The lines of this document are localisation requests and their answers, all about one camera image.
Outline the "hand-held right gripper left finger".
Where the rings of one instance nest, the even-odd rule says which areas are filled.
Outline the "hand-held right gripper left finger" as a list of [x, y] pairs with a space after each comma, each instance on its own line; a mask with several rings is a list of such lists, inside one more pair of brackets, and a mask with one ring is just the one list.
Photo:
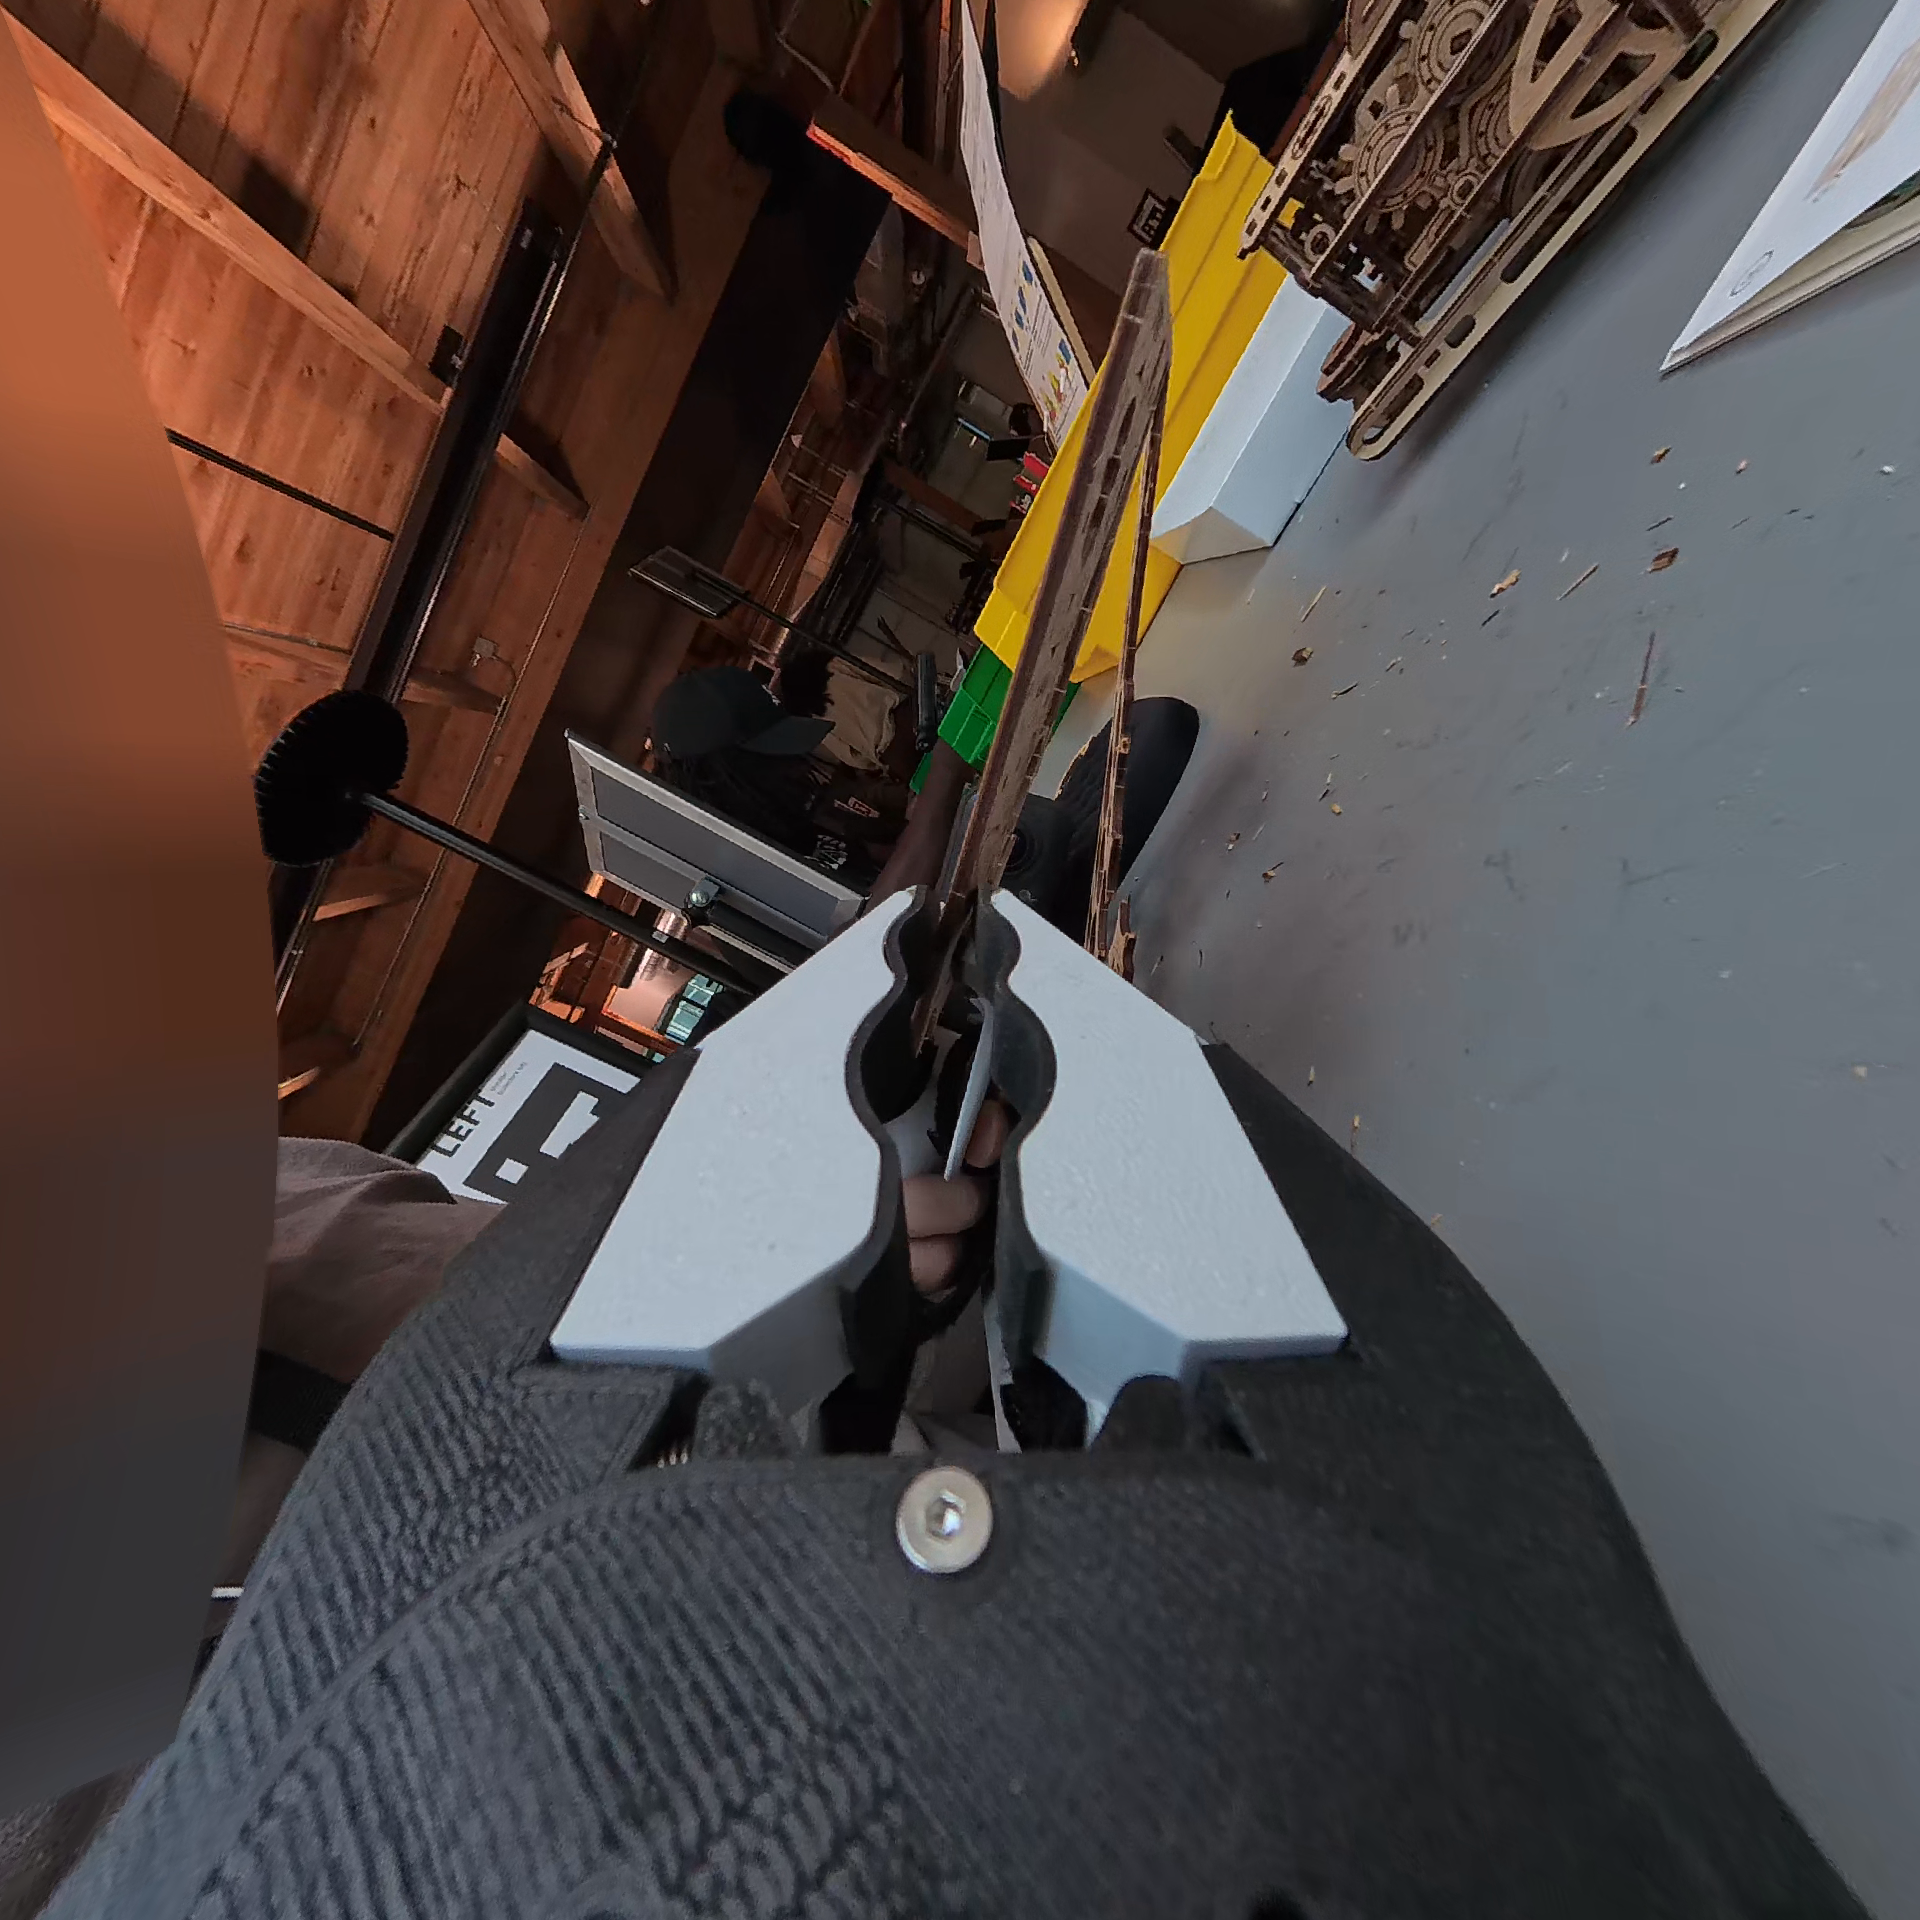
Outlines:
[[924, 1308], [904, 1182], [934, 1171], [912, 1043], [928, 891], [896, 893], [694, 1051], [552, 1334], [572, 1372], [752, 1386], [818, 1444], [898, 1444]]

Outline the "white box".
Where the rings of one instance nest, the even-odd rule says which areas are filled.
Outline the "white box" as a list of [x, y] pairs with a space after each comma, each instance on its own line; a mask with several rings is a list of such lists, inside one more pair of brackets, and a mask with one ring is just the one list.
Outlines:
[[1160, 495], [1156, 553], [1188, 565], [1275, 545], [1353, 425], [1353, 405], [1317, 389], [1347, 329], [1295, 279], [1279, 285]]

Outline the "black metal wall rail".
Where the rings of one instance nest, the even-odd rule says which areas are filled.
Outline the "black metal wall rail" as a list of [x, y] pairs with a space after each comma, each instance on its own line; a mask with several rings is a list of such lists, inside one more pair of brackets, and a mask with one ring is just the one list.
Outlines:
[[408, 681], [560, 303], [570, 253], [568, 227], [526, 200], [344, 669], [346, 689], [396, 699]]

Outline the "hanging white paper banner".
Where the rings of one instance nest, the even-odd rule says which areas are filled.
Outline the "hanging white paper banner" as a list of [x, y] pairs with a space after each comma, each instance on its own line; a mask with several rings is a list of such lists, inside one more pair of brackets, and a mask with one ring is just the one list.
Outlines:
[[974, 4], [956, 4], [960, 44], [958, 156], [974, 198], [982, 269], [1048, 443], [1062, 447], [1090, 399], [1096, 369], [1052, 265], [1022, 227], [998, 132]]

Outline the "person's left hand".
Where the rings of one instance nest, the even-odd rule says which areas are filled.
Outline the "person's left hand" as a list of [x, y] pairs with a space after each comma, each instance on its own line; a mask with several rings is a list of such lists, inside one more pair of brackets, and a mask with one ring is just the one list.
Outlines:
[[972, 1236], [996, 1206], [1010, 1129], [1006, 1103], [988, 1097], [954, 1176], [936, 1169], [902, 1180], [910, 1280], [928, 1304], [948, 1302], [966, 1282]]

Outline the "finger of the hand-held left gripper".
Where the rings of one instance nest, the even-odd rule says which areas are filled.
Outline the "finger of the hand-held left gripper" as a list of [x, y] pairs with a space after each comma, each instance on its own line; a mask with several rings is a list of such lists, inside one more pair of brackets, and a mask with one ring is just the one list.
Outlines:
[[944, 1180], [958, 1180], [970, 1161], [974, 1135], [988, 1105], [998, 1049], [998, 1007], [978, 1001], [964, 1031], [948, 1047], [940, 1083], [940, 1113], [948, 1117]]

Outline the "green plastic bin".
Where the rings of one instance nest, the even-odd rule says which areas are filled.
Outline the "green plastic bin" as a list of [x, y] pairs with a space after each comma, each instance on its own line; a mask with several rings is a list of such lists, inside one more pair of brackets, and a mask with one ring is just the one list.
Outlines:
[[1016, 669], [992, 647], [982, 645], [960, 675], [938, 727], [938, 743], [948, 745], [972, 773], [980, 773], [1016, 683]]

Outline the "scattered wood scraps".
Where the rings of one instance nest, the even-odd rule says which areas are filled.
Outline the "scattered wood scraps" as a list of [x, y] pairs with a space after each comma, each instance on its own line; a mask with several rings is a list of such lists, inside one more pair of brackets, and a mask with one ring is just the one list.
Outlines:
[[1275, 689], [1263, 991], [1323, 1103], [1441, 1125], [1593, 1101], [1671, 1063], [1681, 1003], [1741, 983], [1729, 869], [1765, 837], [1749, 709], [1803, 671], [1765, 639], [1759, 479], [1671, 455], [1535, 475], [1463, 561], [1439, 511], [1387, 535]]

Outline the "laser-cut wooden parts sheet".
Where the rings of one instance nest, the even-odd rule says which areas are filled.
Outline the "laser-cut wooden parts sheet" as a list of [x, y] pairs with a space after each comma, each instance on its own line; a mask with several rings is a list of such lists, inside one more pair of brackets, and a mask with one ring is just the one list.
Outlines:
[[1128, 279], [1110, 357], [1080, 423], [1084, 445], [1050, 547], [1016, 677], [952, 877], [934, 899], [932, 955], [908, 977], [914, 989], [910, 1047], [922, 1053], [942, 1021], [974, 925], [1000, 889], [1022, 825], [1022, 807], [1052, 739], [1072, 669], [1126, 523], [1136, 529], [1122, 657], [1140, 639], [1172, 371], [1170, 263], [1140, 251]]

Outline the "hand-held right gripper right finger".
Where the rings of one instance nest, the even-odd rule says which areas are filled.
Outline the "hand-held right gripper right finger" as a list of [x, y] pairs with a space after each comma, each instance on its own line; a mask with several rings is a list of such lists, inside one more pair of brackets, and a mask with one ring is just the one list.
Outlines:
[[1349, 1324], [1184, 1021], [998, 893], [978, 921], [986, 1091], [1012, 1113], [990, 1300], [1022, 1444], [1092, 1442], [1124, 1390], [1331, 1356]]

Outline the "black round fan on pole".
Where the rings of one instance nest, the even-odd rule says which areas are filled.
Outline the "black round fan on pole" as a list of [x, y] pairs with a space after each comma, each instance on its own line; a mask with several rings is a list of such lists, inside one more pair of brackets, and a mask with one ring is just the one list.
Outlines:
[[340, 689], [298, 711], [276, 735], [255, 775], [255, 805], [266, 857], [318, 867], [358, 847], [374, 819], [386, 819], [432, 847], [504, 877], [566, 913], [668, 957], [688, 973], [746, 999], [762, 985], [722, 955], [660, 933], [648, 921], [494, 849], [468, 831], [406, 803], [410, 733], [398, 707], [368, 689]]

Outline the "white instruction booklet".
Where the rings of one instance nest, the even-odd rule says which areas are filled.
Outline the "white instruction booklet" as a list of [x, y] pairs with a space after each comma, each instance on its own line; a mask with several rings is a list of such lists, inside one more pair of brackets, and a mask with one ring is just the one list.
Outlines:
[[1897, 2], [1661, 371], [1783, 319], [1919, 241], [1919, 6]]

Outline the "silver framed panel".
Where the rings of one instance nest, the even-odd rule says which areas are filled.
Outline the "silver framed panel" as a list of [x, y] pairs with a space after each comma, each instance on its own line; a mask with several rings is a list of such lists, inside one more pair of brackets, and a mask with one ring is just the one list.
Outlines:
[[714, 947], [788, 973], [852, 925], [860, 893], [568, 733], [590, 873]]

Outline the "yellow plastic bin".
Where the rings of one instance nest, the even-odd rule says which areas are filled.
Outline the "yellow plastic bin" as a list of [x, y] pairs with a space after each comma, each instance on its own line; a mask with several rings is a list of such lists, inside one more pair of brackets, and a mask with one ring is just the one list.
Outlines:
[[[1285, 269], [1273, 255], [1239, 253], [1247, 212], [1271, 172], [1261, 146], [1235, 124], [1225, 124], [1162, 245], [1174, 331], [1160, 495], [1170, 491], [1200, 443], [1231, 373], [1285, 285]], [[1076, 419], [976, 621], [984, 651], [1002, 667], [1020, 661], [1086, 437], [1086, 419]]]

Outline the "assembled wooden mechanical model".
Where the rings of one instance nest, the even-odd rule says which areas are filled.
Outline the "assembled wooden mechanical model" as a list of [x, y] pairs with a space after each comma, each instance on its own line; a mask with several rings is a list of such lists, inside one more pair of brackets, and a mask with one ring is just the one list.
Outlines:
[[1777, 2], [1349, 4], [1239, 255], [1347, 329], [1317, 377], [1371, 461], [1597, 217]]

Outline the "person's left forearm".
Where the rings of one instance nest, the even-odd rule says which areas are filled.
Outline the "person's left forearm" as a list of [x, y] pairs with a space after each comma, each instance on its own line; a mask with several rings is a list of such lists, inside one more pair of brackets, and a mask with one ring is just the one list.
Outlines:
[[262, 1350], [358, 1380], [500, 1212], [370, 1149], [280, 1139]]

